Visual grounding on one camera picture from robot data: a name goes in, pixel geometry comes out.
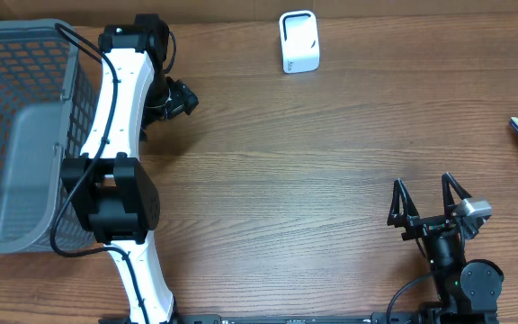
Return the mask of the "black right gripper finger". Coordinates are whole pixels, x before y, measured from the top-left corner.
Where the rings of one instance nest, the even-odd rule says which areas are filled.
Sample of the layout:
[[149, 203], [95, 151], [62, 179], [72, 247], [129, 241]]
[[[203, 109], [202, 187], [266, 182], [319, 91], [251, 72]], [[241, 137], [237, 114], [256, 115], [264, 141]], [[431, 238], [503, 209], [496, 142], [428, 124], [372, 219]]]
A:
[[463, 199], [471, 198], [472, 195], [468, 193], [453, 177], [451, 173], [445, 173], [442, 175], [442, 198], [444, 214], [451, 216], [452, 212], [456, 208], [451, 189], [462, 201]]
[[409, 227], [419, 219], [419, 213], [402, 179], [394, 181], [392, 201], [387, 224], [394, 227]]

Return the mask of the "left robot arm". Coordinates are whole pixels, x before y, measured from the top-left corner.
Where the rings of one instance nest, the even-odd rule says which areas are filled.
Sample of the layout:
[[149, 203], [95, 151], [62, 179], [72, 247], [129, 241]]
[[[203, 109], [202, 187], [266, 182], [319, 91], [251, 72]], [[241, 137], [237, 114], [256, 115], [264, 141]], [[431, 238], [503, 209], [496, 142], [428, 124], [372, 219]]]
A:
[[175, 297], [156, 252], [160, 196], [138, 152], [147, 126], [189, 115], [199, 103], [182, 80], [168, 75], [175, 36], [155, 13], [139, 14], [132, 24], [106, 26], [96, 44], [63, 24], [55, 28], [101, 63], [103, 79], [89, 136], [78, 157], [64, 158], [60, 168], [67, 200], [59, 211], [73, 208], [98, 246], [77, 251], [59, 247], [60, 218], [51, 225], [50, 245], [63, 257], [110, 255], [129, 301], [123, 322], [177, 323]]

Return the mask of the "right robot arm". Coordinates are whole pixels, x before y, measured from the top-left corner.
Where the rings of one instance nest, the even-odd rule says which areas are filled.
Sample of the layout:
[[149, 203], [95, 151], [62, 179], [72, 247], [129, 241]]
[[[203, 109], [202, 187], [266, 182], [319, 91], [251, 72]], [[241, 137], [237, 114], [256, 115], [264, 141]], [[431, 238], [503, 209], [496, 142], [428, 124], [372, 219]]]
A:
[[[394, 181], [387, 224], [402, 228], [404, 241], [413, 240], [429, 272], [400, 288], [389, 301], [386, 323], [497, 323], [497, 300], [504, 272], [486, 259], [468, 261], [466, 242], [474, 239], [492, 216], [488, 200], [466, 191], [450, 173], [442, 175], [443, 214], [422, 218], [402, 179]], [[420, 304], [403, 316], [394, 312], [398, 298], [415, 285], [433, 280], [436, 301]]]

